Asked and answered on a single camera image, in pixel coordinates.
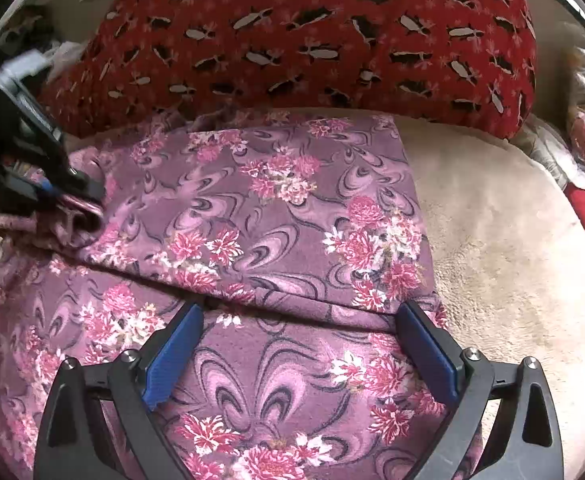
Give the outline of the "red patterned pillow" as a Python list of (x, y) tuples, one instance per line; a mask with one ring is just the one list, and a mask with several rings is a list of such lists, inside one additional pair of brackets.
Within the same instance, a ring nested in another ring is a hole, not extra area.
[(233, 104), (380, 110), (508, 139), (536, 60), (526, 0), (117, 0), (40, 99), (75, 136)]

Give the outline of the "purple floral garment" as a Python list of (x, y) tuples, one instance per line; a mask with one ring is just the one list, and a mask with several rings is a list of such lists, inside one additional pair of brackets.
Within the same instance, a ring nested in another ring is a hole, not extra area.
[(188, 294), (204, 330), (155, 419), (198, 479), (402, 479), (445, 407), (395, 313), (445, 312), (411, 168), (389, 115), (163, 115), (70, 156), (104, 179), (93, 233), (68, 212), (7, 221), (0, 456), (31, 477), (65, 358), (102, 364)]

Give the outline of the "beige fleece blanket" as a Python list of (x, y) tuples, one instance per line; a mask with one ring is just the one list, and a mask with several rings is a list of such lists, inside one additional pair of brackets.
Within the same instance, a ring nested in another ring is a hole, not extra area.
[[(144, 120), (178, 116), (189, 125), (240, 114), (218, 112), (196, 119), (166, 112)], [(465, 129), (391, 116), (410, 165), (419, 210), (433, 258), (436, 292), (447, 330), (463, 348), (475, 347), (491, 361), (540, 361), (558, 419), (564, 477), (585, 474), (585, 229), (567, 197), (539, 165), (517, 148)], [(119, 128), (93, 136), (92, 141)], [(53, 219), (68, 212), (82, 233), (105, 218), (105, 200), (88, 206), (66, 198), (52, 212), (4, 223)], [(452, 479), (472, 479), (486, 446), (497, 401), (488, 403), (480, 430)], [(130, 451), (109, 401), (102, 402), (110, 437), (124, 468), (123, 479), (146, 479)], [(15, 476), (0, 456), (0, 467)]]

